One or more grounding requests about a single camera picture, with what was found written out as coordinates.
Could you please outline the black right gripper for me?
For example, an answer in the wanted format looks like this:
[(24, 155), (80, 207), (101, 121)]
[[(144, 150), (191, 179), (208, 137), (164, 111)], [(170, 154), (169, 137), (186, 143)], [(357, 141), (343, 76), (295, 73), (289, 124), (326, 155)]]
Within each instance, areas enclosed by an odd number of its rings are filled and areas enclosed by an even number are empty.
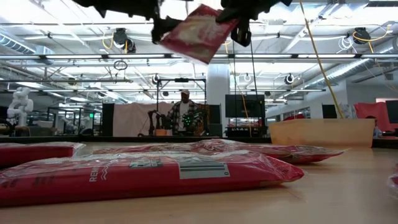
[(223, 10), (216, 17), (216, 22), (228, 22), (244, 17), (231, 31), (231, 39), (239, 45), (247, 47), (251, 43), (249, 19), (257, 19), (262, 12), (268, 13), (271, 7), (278, 3), (290, 6), (292, 0), (221, 0)]

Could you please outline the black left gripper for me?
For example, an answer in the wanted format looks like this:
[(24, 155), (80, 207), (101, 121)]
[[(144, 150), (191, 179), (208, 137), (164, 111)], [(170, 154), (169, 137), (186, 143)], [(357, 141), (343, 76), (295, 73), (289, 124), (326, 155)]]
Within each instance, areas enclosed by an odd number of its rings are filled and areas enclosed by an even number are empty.
[(73, 0), (82, 7), (94, 7), (102, 18), (108, 11), (127, 14), (128, 17), (141, 16), (146, 19), (154, 18), (151, 30), (152, 43), (158, 44), (164, 34), (176, 28), (182, 20), (167, 16), (165, 19), (156, 17), (162, 4), (160, 0)]

